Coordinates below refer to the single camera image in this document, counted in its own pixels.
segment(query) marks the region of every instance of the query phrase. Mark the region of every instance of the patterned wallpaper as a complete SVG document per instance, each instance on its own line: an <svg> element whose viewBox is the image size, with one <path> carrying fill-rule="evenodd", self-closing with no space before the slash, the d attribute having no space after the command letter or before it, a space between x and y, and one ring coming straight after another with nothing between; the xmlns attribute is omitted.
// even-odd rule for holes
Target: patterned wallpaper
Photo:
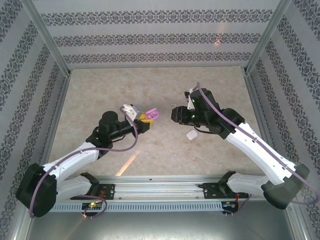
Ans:
<svg viewBox="0 0 320 240"><path fill-rule="evenodd" d="M319 0L294 0L277 25L251 77L277 151L310 169L320 184L320 7ZM310 202L307 187L298 199ZM320 203L302 206L311 239L320 239Z"/></svg>
<svg viewBox="0 0 320 240"><path fill-rule="evenodd" d="M34 1L70 69L244 67L278 2Z"/></svg>
<svg viewBox="0 0 320 240"><path fill-rule="evenodd" d="M16 216L16 190L39 163L65 77L18 0L0 1L0 240Z"/></svg>

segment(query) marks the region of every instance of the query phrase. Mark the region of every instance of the marble surface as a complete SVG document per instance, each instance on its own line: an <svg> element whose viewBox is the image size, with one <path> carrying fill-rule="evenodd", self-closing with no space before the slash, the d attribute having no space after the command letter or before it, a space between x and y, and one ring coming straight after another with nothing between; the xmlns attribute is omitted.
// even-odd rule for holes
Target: marble surface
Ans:
<svg viewBox="0 0 320 240"><path fill-rule="evenodd" d="M134 104L142 111L157 108L159 118L152 128L138 137L127 152L109 152L74 175L89 172L96 176L116 175L136 156L123 176L211 175L229 170L243 174L262 171L244 153L217 135L199 133L190 141L193 129L171 120L174 105L186 106L184 91L196 86L213 93L221 108L233 108L258 133L258 125L240 67L106 68L76 69L72 72L66 99L53 142L52 162L81 145L98 125L102 114ZM114 144L129 147L132 135Z"/></svg>

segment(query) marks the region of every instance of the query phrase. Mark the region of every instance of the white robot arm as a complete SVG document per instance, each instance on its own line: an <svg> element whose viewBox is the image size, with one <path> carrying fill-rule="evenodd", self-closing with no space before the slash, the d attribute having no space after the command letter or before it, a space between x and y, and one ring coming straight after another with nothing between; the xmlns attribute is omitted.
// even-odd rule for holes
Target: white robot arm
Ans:
<svg viewBox="0 0 320 240"><path fill-rule="evenodd" d="M114 111L107 111L102 115L99 126L93 130L80 147L43 166L36 163L30 165L16 191L17 199L27 208L33 205L34 216L41 217L57 201L79 195L101 197L101 193L98 192L99 181L89 173L82 173L75 178L66 179L83 166L104 156L108 150L112 149L113 143L121 140L125 135L133 134L135 136L136 132L143 134L149 130L153 120L140 119L142 112L138 111L135 106L124 105L122 111L130 120L126 119L120 122Z"/></svg>
<svg viewBox="0 0 320 240"><path fill-rule="evenodd" d="M219 181L220 191L226 196L230 193L262 196L276 208L285 209L303 186L302 181L292 172L305 180L310 172L309 169L304 164L295 165L277 153L235 110L220 109L209 90L201 88L200 92L194 88L184 92L184 95L188 107L178 106L172 110L171 119L174 122L194 126L196 130L200 126L207 127L209 132L205 133L219 135L235 145L265 173L263 176L256 176L229 171Z"/></svg>

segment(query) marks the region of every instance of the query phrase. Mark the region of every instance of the enclosure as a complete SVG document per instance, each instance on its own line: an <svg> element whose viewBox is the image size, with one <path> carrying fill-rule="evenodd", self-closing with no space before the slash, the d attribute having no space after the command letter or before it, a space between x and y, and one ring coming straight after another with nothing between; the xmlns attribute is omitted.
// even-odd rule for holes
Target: enclosure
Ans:
<svg viewBox="0 0 320 240"><path fill-rule="evenodd" d="M78 212L31 220L15 197L28 166L76 149L106 111L124 120L123 104L157 108L159 118L132 150L74 173L118 184L111 207L144 198L166 204L159 185L168 186L170 204L191 196L203 204L199 181L263 174L219 136L190 141L193 128L171 120L197 82L279 154L305 164L319 189L319 2L1 0L0 239L320 239L319 203L278 210L257 197L234 219L194 209L110 211L87 223ZM113 147L133 141L128 135ZM304 187L297 199L314 194Z"/></svg>

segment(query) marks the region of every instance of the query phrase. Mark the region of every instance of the pink toy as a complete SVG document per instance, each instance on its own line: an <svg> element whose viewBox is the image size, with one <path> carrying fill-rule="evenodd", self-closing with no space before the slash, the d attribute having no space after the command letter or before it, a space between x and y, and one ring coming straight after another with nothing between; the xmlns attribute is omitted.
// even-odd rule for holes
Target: pink toy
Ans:
<svg viewBox="0 0 320 240"><path fill-rule="evenodd" d="M155 120L159 117L159 113L156 108L152 108L151 110L145 112L145 117L147 119Z"/></svg>

